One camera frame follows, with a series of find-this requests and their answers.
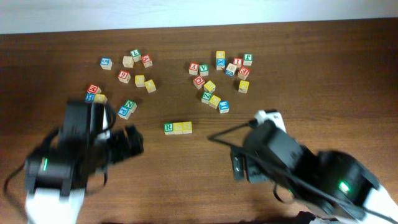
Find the yellow S block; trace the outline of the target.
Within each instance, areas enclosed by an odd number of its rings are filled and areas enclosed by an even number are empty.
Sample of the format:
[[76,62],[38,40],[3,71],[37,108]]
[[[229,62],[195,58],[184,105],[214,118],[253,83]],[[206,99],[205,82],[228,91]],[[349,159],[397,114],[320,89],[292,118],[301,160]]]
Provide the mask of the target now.
[[183,123],[173,123],[174,134],[183,134]]

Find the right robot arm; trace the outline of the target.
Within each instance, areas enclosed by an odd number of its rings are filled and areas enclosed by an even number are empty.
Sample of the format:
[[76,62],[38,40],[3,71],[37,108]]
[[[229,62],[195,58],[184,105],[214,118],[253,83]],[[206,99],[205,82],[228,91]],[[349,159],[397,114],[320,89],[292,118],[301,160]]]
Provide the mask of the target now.
[[270,180],[292,194],[319,220],[397,223],[397,204],[378,178],[353,156],[316,154],[286,132],[278,111],[258,111],[241,146],[231,146],[234,178],[252,184]]

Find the yellow U block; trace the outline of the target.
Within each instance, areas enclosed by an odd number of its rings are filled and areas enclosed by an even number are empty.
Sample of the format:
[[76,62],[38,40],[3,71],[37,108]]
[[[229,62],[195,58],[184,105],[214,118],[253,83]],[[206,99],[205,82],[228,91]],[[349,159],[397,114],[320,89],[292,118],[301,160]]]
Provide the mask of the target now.
[[248,92],[248,89],[249,89],[249,82],[248,82],[248,81],[245,81],[245,80],[241,80],[241,81],[239,82],[238,91],[239,91],[240,93],[247,93],[247,92]]

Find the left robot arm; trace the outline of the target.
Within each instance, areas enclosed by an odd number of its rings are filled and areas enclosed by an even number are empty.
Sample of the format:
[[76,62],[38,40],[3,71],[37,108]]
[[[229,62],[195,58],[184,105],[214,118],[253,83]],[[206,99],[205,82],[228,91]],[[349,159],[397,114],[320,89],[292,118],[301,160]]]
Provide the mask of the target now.
[[24,164],[28,223],[76,223],[90,175],[144,152],[144,138],[135,126],[106,131],[89,143],[69,140],[51,147],[56,133],[30,154]]

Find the green R block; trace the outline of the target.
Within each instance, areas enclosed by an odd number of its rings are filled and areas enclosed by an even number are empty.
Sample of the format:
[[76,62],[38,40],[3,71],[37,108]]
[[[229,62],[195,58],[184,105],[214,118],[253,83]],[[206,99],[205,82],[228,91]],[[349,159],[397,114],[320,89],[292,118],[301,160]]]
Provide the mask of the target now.
[[174,124],[173,123],[165,123],[164,124],[164,133],[165,133],[165,135],[174,134]]

